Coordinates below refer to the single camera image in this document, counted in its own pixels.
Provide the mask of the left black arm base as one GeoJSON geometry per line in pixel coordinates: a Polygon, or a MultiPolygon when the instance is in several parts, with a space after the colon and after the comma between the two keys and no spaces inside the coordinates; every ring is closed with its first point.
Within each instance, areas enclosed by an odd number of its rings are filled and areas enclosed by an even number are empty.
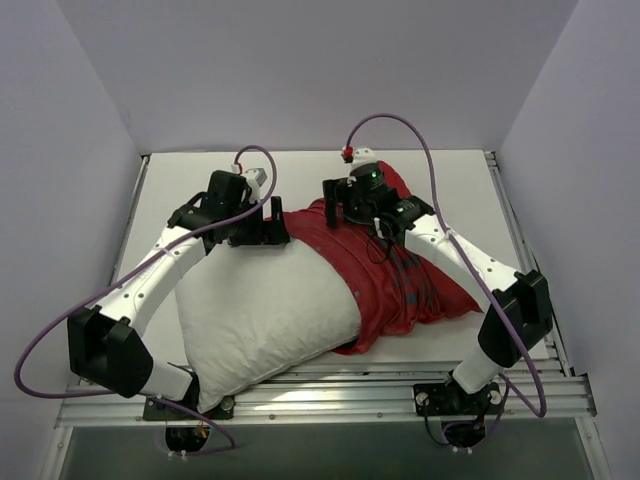
{"type": "MultiPolygon", "coordinates": [[[[188,393],[181,401],[175,403],[181,407],[197,412],[197,393],[188,393]]],[[[221,402],[214,408],[203,413],[203,416],[211,420],[230,420],[234,417],[235,397],[224,396],[221,402]]],[[[166,403],[162,403],[157,398],[145,400],[142,418],[145,421],[186,421],[195,420],[195,417],[166,403]]]]}

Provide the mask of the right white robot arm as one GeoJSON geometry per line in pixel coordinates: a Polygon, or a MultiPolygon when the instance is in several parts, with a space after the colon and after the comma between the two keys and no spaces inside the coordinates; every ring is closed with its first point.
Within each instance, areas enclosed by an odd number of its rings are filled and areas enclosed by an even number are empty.
{"type": "Polygon", "coordinates": [[[428,203],[401,196],[379,166],[360,166],[345,178],[325,180],[322,190],[329,227],[341,220],[368,227],[387,245],[430,262],[483,312],[476,346],[443,390],[453,411],[469,411],[482,388],[551,331],[552,306],[542,273],[523,273],[485,253],[445,226],[428,203]]]}

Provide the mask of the white pillow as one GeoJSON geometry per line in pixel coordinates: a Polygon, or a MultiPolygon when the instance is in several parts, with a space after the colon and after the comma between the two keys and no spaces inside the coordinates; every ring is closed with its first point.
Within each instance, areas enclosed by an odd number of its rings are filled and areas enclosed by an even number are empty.
{"type": "Polygon", "coordinates": [[[219,246],[175,289],[197,408],[354,340],[361,315],[351,290],[318,249],[219,246]]]}

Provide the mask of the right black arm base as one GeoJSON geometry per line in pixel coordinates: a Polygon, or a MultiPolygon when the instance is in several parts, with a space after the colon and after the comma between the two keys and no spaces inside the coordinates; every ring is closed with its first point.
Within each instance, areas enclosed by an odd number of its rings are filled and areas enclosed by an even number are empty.
{"type": "Polygon", "coordinates": [[[416,414],[422,417],[497,414],[503,400],[495,382],[474,394],[467,394],[454,382],[414,384],[412,390],[416,414]]]}

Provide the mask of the red pillowcase with grey print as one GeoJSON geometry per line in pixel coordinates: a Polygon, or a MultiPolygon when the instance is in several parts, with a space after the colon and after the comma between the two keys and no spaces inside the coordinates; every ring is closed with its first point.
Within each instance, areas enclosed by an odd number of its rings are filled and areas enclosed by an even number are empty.
{"type": "Polygon", "coordinates": [[[349,287],[361,315],[356,339],[334,351],[363,354],[383,336],[405,335],[432,324],[481,311],[460,286],[429,261],[394,246],[386,249],[370,231],[344,220],[326,225],[324,200],[283,214],[289,235],[328,261],[349,287]]]}

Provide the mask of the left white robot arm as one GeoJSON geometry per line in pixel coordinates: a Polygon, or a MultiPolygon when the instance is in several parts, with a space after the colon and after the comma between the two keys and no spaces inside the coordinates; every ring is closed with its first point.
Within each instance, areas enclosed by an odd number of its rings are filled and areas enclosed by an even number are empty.
{"type": "Polygon", "coordinates": [[[196,374],[154,358],[143,335],[165,298],[215,246],[289,242],[279,197],[270,200],[270,218],[263,216],[267,179],[262,168],[214,171],[207,190],[173,212],[132,278],[68,317],[71,371],[125,398],[166,398],[177,418],[194,417],[202,405],[196,374]]]}

